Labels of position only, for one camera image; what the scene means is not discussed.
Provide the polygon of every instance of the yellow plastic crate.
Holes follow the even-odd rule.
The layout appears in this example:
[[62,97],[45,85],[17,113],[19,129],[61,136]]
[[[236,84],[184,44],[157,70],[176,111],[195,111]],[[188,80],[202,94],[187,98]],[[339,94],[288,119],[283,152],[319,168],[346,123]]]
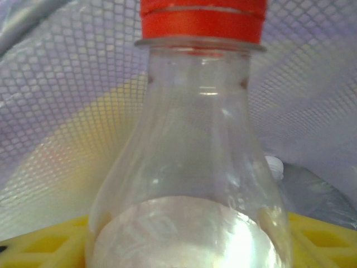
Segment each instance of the yellow plastic crate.
[[[0,242],[0,268],[84,268],[87,217]],[[290,214],[294,268],[357,268],[357,232]]]

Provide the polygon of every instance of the clear plastic bottle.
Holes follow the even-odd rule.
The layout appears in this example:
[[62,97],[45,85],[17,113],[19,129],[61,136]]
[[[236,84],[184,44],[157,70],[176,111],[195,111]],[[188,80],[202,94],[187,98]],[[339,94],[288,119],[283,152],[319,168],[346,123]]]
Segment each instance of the clear plastic bottle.
[[284,187],[284,184],[282,183],[282,180],[284,178],[283,162],[279,158],[270,155],[266,156],[266,161],[268,163],[272,176],[278,185],[285,208],[290,212],[296,213],[296,208],[294,204],[290,201],[289,195]]
[[[142,2],[143,114],[93,205],[88,267],[291,267],[287,217],[248,117],[260,33],[206,23],[251,16],[239,12],[249,1],[215,2]],[[156,16],[172,20],[153,31]]]

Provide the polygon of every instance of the white mesh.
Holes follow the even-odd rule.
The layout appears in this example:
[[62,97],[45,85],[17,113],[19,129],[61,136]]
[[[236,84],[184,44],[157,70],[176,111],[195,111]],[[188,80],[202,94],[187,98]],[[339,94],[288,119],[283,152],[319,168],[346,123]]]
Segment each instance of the white mesh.
[[[3,56],[0,240],[88,212],[143,100],[138,9],[135,0],[71,2]],[[249,85],[266,151],[355,204],[356,42],[357,1],[272,0],[268,52],[254,57]]]

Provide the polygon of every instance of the red bottle cap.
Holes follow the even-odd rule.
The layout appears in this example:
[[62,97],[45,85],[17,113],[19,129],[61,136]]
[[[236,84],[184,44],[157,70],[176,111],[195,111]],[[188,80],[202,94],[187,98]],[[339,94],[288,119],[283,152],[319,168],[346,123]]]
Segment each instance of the red bottle cap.
[[267,0],[141,0],[143,38],[208,36],[260,43]]

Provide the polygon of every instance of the bottle neck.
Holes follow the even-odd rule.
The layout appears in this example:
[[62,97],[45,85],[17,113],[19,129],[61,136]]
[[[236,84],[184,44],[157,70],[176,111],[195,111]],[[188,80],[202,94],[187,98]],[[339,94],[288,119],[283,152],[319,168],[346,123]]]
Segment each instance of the bottle neck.
[[249,63],[244,51],[151,47],[145,111],[155,117],[180,111],[198,121],[247,119]]

